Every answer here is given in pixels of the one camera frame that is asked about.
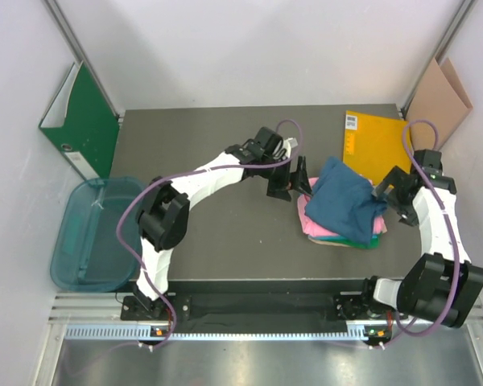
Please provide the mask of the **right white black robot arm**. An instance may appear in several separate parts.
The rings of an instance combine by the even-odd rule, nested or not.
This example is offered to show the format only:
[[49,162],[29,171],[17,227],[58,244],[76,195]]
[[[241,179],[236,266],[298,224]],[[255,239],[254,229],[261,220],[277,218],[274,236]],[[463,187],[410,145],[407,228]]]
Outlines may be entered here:
[[473,265],[458,232],[456,184],[443,173],[441,153],[416,150],[406,172],[395,166],[374,188],[400,221],[419,229],[421,257],[402,280],[373,276],[359,299],[361,312],[378,318],[387,310],[459,328],[483,288],[483,268]]

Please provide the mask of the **pink t shirt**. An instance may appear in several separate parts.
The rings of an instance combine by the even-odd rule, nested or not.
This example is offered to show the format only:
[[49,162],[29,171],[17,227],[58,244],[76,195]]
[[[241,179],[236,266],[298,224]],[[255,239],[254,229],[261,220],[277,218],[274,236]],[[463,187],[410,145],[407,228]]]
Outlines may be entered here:
[[306,215],[305,207],[307,206],[309,200],[310,198],[306,195],[300,195],[297,199],[297,209],[302,232],[306,236],[311,236],[320,240],[332,240],[325,238],[324,235],[333,231],[323,228]]

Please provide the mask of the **blue t shirt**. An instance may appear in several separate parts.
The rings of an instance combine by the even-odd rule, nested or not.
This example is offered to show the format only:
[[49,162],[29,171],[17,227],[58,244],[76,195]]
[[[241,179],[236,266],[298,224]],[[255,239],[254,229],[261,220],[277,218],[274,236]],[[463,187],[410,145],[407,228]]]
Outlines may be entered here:
[[324,164],[305,205],[305,215],[322,228],[368,246],[375,220],[387,204],[374,198],[370,181],[331,157]]

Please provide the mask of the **beige cloth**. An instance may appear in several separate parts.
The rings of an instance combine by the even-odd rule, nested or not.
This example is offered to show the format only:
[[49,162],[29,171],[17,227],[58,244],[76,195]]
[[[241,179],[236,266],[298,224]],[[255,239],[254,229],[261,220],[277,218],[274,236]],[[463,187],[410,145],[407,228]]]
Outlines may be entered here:
[[315,244],[331,245],[331,246],[340,245],[340,243],[338,243],[337,240],[320,240],[311,236],[309,236],[308,239]]

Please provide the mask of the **green t shirt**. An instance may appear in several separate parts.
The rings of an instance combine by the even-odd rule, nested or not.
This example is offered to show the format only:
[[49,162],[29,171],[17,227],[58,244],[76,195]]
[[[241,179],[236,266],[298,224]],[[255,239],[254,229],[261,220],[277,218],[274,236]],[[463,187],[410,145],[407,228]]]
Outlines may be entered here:
[[379,246],[379,237],[373,237],[368,244],[356,243],[351,240],[347,239],[339,239],[337,240],[340,245],[344,245],[351,248],[362,248],[362,249],[372,249],[377,248]]

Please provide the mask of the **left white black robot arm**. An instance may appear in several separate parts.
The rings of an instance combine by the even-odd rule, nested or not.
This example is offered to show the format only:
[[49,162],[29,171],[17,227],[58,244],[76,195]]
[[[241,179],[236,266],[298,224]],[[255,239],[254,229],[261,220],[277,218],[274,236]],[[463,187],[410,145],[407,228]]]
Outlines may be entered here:
[[187,233],[190,211],[202,200],[254,176],[267,181],[266,194],[274,199],[291,201],[292,191],[312,193],[302,144],[302,136],[283,138],[277,129],[262,127],[254,138],[227,147],[188,174],[153,180],[136,215],[142,254],[133,295],[144,318],[171,311],[163,296],[171,255]]

